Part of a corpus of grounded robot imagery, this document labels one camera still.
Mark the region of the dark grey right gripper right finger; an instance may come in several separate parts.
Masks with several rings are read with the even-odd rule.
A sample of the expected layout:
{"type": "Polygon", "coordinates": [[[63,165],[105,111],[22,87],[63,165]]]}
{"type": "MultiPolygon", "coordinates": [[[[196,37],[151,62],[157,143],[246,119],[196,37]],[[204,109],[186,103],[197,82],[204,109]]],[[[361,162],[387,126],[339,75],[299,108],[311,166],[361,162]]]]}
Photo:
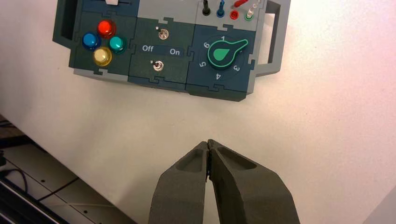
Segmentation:
{"type": "Polygon", "coordinates": [[[209,179],[221,224],[298,224],[291,192],[265,166],[208,140],[209,179]]]}

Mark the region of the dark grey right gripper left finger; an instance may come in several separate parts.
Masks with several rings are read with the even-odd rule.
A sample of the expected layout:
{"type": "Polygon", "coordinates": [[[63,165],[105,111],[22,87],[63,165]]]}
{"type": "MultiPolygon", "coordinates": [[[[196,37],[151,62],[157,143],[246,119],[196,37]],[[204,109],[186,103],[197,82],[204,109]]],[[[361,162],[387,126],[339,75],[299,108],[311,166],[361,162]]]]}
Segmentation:
{"type": "Polygon", "coordinates": [[[201,224],[209,149],[200,142],[163,172],[154,191],[149,224],[201,224]]]}

